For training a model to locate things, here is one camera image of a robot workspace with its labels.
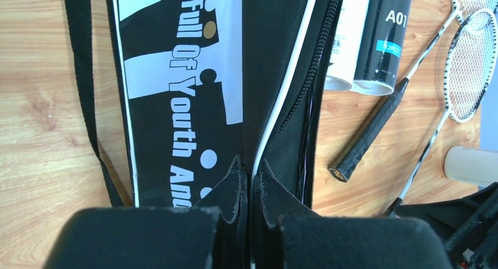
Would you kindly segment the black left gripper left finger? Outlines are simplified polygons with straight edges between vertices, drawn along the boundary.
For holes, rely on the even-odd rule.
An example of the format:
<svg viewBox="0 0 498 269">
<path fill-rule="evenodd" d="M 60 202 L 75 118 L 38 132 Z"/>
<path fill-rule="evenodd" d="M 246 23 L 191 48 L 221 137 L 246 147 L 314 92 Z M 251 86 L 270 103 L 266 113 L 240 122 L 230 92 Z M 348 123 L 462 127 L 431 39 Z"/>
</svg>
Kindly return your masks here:
<svg viewBox="0 0 498 269">
<path fill-rule="evenodd" d="M 226 176 L 190 208 L 112 207 L 76 212 L 45 268 L 247 268 L 247 173 Z"/>
</svg>

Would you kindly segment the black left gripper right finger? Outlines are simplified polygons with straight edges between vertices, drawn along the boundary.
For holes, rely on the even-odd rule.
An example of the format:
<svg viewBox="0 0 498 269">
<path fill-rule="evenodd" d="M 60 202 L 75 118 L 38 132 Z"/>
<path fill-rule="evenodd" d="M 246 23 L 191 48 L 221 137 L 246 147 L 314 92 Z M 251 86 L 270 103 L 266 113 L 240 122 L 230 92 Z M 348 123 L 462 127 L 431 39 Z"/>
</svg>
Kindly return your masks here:
<svg viewBox="0 0 498 269">
<path fill-rule="evenodd" d="M 254 178 L 255 268 L 450 268 L 418 219 L 323 217 L 297 200 L 263 161 Z"/>
</svg>

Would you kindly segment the black racket cover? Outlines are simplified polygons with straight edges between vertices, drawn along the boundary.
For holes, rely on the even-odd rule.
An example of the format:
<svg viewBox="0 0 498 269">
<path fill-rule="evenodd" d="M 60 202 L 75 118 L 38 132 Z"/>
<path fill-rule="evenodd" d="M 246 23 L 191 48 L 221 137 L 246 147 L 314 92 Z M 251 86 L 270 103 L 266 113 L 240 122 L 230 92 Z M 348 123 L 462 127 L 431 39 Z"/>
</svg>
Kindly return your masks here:
<svg viewBox="0 0 498 269">
<path fill-rule="evenodd" d="M 266 161 L 310 209 L 310 153 L 343 0 L 106 0 L 133 206 L 190 208 Z"/>
</svg>

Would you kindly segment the white shuttlecock tube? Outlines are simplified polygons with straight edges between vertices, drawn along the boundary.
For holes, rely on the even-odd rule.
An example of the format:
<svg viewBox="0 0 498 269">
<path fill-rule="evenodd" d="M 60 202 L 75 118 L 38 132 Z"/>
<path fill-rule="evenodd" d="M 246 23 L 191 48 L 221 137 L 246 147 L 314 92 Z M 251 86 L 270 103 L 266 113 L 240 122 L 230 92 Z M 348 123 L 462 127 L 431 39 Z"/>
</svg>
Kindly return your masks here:
<svg viewBox="0 0 498 269">
<path fill-rule="evenodd" d="M 342 2 L 325 76 L 326 90 L 352 89 L 369 1 L 343 0 Z"/>
</svg>

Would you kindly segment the black shuttlecock tube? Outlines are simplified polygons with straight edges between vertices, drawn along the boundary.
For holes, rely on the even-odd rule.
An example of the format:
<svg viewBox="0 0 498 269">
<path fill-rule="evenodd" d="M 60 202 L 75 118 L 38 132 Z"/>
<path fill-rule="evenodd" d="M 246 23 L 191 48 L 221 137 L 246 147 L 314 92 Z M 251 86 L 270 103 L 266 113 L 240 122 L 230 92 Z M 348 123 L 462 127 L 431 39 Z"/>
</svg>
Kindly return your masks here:
<svg viewBox="0 0 498 269">
<path fill-rule="evenodd" d="M 371 96 L 394 91 L 412 0 L 369 0 L 352 91 Z"/>
</svg>

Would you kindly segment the white racket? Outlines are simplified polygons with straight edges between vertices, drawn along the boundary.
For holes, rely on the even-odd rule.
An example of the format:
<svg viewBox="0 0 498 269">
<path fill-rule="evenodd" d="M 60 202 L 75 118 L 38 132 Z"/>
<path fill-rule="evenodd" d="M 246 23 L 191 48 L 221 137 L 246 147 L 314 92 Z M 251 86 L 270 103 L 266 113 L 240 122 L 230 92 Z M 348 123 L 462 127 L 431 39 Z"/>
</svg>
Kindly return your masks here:
<svg viewBox="0 0 498 269">
<path fill-rule="evenodd" d="M 452 0 L 450 15 L 433 37 L 430 44 L 420 54 L 418 60 L 412 65 L 408 74 L 395 86 L 393 93 L 383 97 L 379 101 L 364 124 L 357 130 L 356 136 L 351 139 L 349 145 L 339 155 L 338 160 L 328 166 L 331 176 L 341 182 L 348 182 L 350 180 L 358 163 L 399 106 L 408 83 L 416 70 L 436 45 L 439 38 L 444 34 L 445 30 L 447 30 L 448 26 L 455 19 L 458 19 L 461 26 L 470 14 L 482 8 L 489 8 L 496 14 L 497 0 Z"/>
<path fill-rule="evenodd" d="M 497 63 L 497 18 L 482 8 L 470 14 L 455 33 L 443 77 L 445 112 L 416 162 L 400 195 L 382 214 L 394 217 L 446 119 L 465 123 L 478 110 Z"/>
</svg>

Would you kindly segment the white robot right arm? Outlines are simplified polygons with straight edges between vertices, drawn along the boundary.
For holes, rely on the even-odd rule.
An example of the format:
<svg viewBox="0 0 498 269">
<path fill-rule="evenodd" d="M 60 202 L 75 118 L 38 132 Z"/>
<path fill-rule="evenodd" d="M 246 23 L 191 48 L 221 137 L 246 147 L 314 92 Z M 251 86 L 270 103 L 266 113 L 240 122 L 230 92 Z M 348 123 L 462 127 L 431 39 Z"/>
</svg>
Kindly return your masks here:
<svg viewBox="0 0 498 269">
<path fill-rule="evenodd" d="M 390 217 L 418 218 L 440 237 L 455 268 L 497 268 L 497 183 L 449 201 L 402 205 Z"/>
</svg>

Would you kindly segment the white tube cap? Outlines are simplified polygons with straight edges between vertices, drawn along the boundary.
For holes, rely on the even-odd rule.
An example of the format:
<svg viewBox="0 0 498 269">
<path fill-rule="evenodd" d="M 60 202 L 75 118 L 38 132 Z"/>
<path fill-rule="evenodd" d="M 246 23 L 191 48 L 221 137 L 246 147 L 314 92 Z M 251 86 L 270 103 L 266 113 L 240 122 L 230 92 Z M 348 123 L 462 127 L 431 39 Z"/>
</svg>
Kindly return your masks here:
<svg viewBox="0 0 498 269">
<path fill-rule="evenodd" d="M 497 183 L 497 151 L 454 146 L 443 164 L 448 179 L 487 187 Z"/>
</svg>

